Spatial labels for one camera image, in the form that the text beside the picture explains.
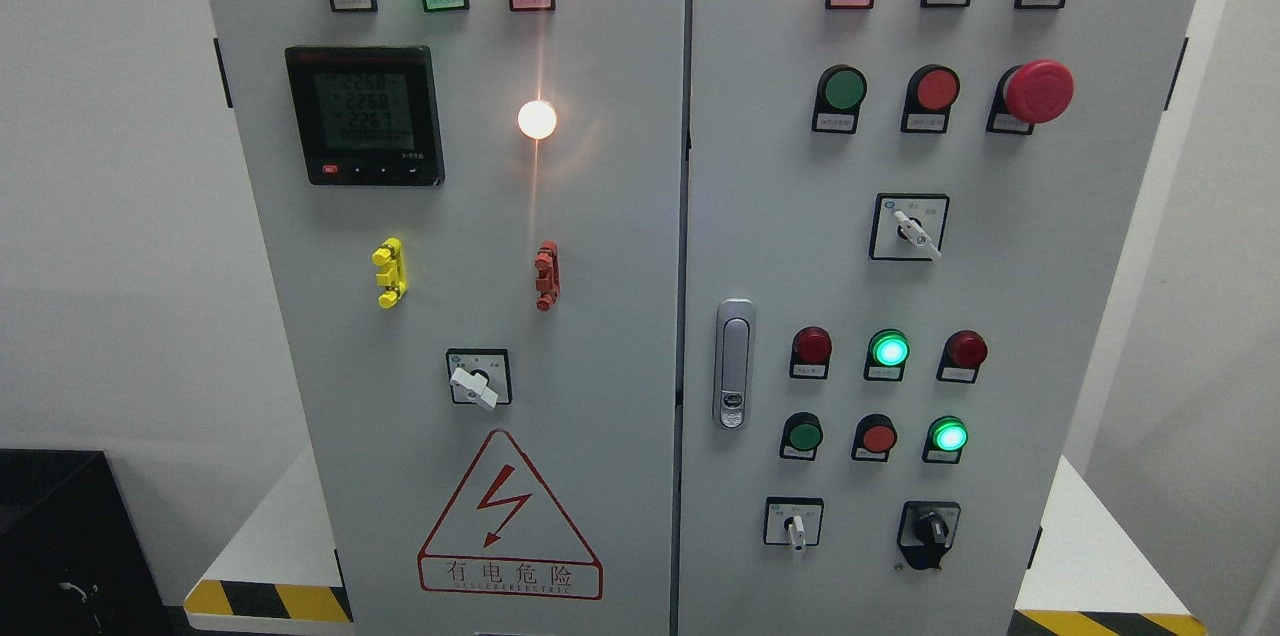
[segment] red triangle warning sign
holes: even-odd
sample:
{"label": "red triangle warning sign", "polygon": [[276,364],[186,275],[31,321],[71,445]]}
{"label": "red triangle warning sign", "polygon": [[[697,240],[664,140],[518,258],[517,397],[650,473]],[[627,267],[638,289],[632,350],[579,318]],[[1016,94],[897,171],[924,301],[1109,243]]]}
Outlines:
{"label": "red triangle warning sign", "polygon": [[417,557],[426,591],[598,600],[604,567],[534,462],[494,427]]}

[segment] yellow and black hazard stripe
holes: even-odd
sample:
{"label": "yellow and black hazard stripe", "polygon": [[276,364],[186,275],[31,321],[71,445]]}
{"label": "yellow and black hazard stripe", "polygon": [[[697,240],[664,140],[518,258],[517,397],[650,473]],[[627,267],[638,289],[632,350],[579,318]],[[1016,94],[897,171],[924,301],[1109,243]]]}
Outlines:
{"label": "yellow and black hazard stripe", "polygon": [[183,608],[189,614],[204,616],[352,622],[351,601],[342,586],[201,581]]}
{"label": "yellow and black hazard stripe", "polygon": [[1204,624],[1189,616],[1019,610],[1009,636],[1206,636]]}

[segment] red push button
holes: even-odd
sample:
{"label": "red push button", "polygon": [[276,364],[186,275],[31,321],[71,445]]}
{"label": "red push button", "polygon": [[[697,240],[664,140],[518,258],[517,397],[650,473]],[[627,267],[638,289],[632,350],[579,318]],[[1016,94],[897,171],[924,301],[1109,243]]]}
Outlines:
{"label": "red push button", "polygon": [[956,102],[960,95],[960,77],[950,68],[934,67],[925,72],[915,86],[915,100],[929,111],[942,111]]}
{"label": "red push button", "polygon": [[863,434],[863,448],[873,454],[887,454],[897,444],[897,434],[888,426],[872,426]]}
{"label": "red push button", "polygon": [[827,363],[831,358],[831,334],[819,326],[801,329],[791,340],[791,351],[800,363]]}
{"label": "red push button", "polygon": [[987,340],[978,331],[956,331],[947,339],[946,353],[960,369],[978,369],[987,361]]}
{"label": "red push button", "polygon": [[1042,58],[1019,68],[1005,83],[1005,106],[1027,124],[1048,124],[1071,106],[1075,77],[1068,67]]}

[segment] lightning bolt symbol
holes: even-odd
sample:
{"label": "lightning bolt symbol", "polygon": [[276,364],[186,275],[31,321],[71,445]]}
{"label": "lightning bolt symbol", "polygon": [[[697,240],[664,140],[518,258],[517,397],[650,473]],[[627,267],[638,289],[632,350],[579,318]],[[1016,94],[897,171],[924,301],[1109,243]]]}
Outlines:
{"label": "lightning bolt symbol", "polygon": [[485,535],[485,537],[484,537],[484,548],[486,548],[486,549],[489,546],[492,546],[494,544],[494,541],[498,541],[499,539],[502,539],[502,536],[499,536],[498,534],[500,534],[502,530],[503,530],[503,527],[506,527],[507,523],[511,522],[512,518],[515,518],[516,513],[520,509],[525,508],[525,504],[529,502],[530,497],[532,495],[532,494],[521,494],[521,495],[517,495],[517,497],[511,497],[508,499],[498,499],[498,500],[494,500],[494,502],[489,500],[489,499],[493,498],[494,494],[498,493],[498,489],[502,489],[502,485],[506,484],[507,479],[511,479],[511,475],[515,473],[515,472],[516,472],[516,467],[513,467],[511,465],[504,465],[502,467],[502,471],[498,472],[498,476],[494,477],[493,485],[489,485],[489,490],[485,491],[484,498],[480,499],[479,504],[476,504],[476,511],[483,511],[483,509],[493,508],[493,507],[500,507],[503,504],[516,504],[516,507],[511,509],[511,513],[507,514],[507,518],[503,518],[502,523],[498,525],[498,529],[494,529],[493,531],[490,531],[489,534]]}

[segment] electrical control cabinet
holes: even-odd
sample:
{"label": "electrical control cabinet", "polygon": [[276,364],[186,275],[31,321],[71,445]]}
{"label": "electrical control cabinet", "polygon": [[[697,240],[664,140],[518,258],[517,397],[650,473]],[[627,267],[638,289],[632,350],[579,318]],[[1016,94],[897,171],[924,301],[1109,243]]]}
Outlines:
{"label": "electrical control cabinet", "polygon": [[837,3],[692,0],[678,632],[1004,633],[1193,0]]}
{"label": "electrical control cabinet", "polygon": [[668,630],[685,1],[210,0],[361,633]]}

